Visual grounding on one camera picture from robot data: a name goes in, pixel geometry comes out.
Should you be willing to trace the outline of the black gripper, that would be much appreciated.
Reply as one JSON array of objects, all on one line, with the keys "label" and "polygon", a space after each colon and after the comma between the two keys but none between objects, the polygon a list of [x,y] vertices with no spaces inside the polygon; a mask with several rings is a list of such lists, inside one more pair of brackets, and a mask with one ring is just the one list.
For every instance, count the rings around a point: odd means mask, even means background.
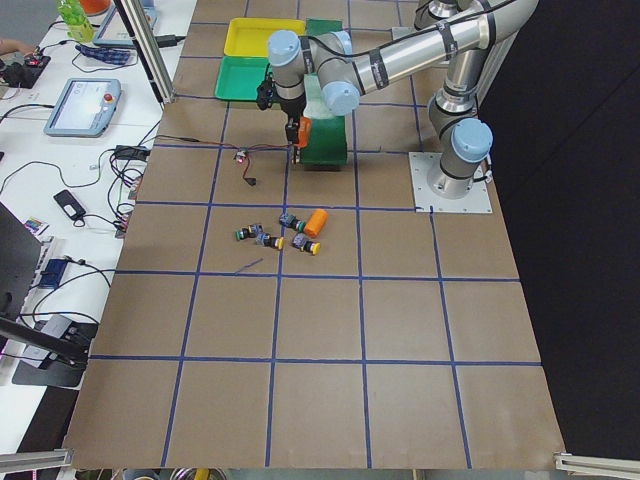
[{"label": "black gripper", "polygon": [[[264,75],[264,79],[256,88],[256,104],[260,110],[267,110],[273,103],[278,103],[283,112],[291,118],[300,118],[305,109],[305,93],[291,93],[289,89],[280,87],[272,72]],[[299,121],[289,119],[285,125],[287,142],[291,145],[299,144]]]}]

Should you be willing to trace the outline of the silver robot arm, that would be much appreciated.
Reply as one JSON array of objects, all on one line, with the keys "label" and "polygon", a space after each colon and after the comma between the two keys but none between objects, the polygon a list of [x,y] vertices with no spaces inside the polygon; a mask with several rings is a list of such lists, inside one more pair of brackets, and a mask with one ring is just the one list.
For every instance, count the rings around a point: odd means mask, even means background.
[{"label": "silver robot arm", "polygon": [[520,30],[536,7],[528,0],[422,1],[415,11],[414,32],[360,53],[353,52],[345,31],[311,36],[278,30],[267,42],[269,65],[256,103],[262,110],[279,103],[287,115],[292,160],[298,162],[316,131],[303,115],[307,76],[317,77],[326,107],[341,117],[352,113],[362,96],[445,62],[445,81],[429,104],[429,118],[444,151],[429,169],[427,184],[440,197],[461,199],[479,182],[475,172],[493,143],[489,126],[476,117],[476,92],[487,58]]}]

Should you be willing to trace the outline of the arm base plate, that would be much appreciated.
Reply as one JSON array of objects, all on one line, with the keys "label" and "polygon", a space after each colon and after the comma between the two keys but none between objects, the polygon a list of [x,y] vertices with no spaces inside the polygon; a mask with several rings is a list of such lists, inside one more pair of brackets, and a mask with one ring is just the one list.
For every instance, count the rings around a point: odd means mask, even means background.
[{"label": "arm base plate", "polygon": [[481,167],[468,179],[447,176],[440,153],[410,152],[414,210],[419,213],[491,214],[488,183]]}]

